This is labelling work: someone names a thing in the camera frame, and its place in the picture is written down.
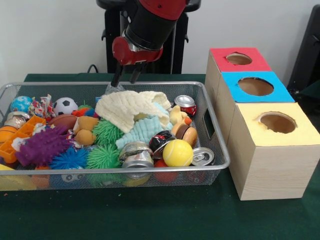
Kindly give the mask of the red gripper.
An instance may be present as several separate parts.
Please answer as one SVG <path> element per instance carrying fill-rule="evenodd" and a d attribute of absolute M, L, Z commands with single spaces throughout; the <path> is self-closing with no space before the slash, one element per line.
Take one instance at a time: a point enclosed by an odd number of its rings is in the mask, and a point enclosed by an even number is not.
<path fill-rule="evenodd" d="M 116 88 L 123 75 L 124 66 L 134 65 L 130 76 L 130 83 L 135 84 L 142 70 L 147 63 L 157 61 L 163 54 L 163 47 L 160 50 L 151 51 L 139 48 L 123 36 L 116 37 L 112 42 L 113 57 L 119 62 L 110 85 Z"/>

